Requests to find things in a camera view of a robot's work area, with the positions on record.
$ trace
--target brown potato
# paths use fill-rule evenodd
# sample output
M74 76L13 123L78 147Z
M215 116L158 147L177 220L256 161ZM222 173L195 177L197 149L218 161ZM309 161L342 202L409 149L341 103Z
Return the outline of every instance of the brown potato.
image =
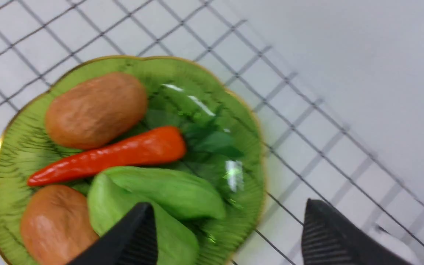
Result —
M59 145L93 149L138 123L147 107L147 94L138 79L110 73L78 84L54 99L45 115L45 127Z
M99 238L89 223L86 197L64 185L47 186L32 196L20 232L40 265L65 265Z

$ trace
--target plate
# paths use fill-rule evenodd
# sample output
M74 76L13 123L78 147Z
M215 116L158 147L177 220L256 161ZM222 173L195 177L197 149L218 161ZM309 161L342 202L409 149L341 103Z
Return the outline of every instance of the plate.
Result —
M0 139L0 255L8 264L32 265L19 233L19 222L38 188L26 185L35 171L80 152L54 144L44 129L44 116L55 97L76 84L110 72L137 77L148 91L143 121L115 141L158 126L185 130L214 119L229 132L245 155L242 168L230 178L227 158L188 153L182 161L162 167L193 173L212 183L226 202L225 220L189 223L200 243L197 265L223 265L256 228L264 205L265 176L261 131L252 111L209 71L176 57L109 56L81 64L62 76L47 92L27 104L11 120ZM86 194L89 180L66 183Z

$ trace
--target green vegetable leaf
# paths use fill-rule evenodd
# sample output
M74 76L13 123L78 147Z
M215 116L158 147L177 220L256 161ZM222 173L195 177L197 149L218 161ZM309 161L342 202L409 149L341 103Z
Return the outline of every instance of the green vegetable leaf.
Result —
M228 156L229 158L240 158L243 153L233 146L233 138L223 131L209 132L202 141L192 146L195 152L209 152Z
M194 233L148 197L117 186L100 173L88 194L89 221L99 236L105 234L137 203L153 206L158 240L158 265L193 265L199 252Z

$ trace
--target red chili pepper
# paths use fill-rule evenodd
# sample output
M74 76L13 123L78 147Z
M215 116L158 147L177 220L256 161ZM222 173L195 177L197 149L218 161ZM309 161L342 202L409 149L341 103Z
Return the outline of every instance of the red chili pepper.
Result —
M164 126L118 143L89 150L42 168L30 176L29 186L72 181L94 176L113 166L167 164L186 154L186 144L177 127Z

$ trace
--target leaf pattern on plate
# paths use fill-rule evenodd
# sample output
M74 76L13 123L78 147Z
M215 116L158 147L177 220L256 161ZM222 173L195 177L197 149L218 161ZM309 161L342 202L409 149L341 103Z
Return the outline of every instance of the leaf pattern on plate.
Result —
M81 82L110 72L137 77L146 87L149 108L142 122L114 141L164 125L186 131L192 124L214 119L218 128L234 138L244 153L243 185L236 192L227 182L222 155L189 152L178 162L162 166L193 173L206 179L227 203L225 220L197 220L185 223L199 239L198 265L223 265L254 230L264 204L265 177L262 167L261 133L252 112L208 71L174 57L139 59L128 56L104 57L86 62L64 75L50 91L23 108L8 125L0 149L0 252L12 265L32 265L25 250L19 222L27 203L37 190L26 185L35 171L80 152L54 144L44 128L44 116L55 97ZM66 183L83 194L91 180Z

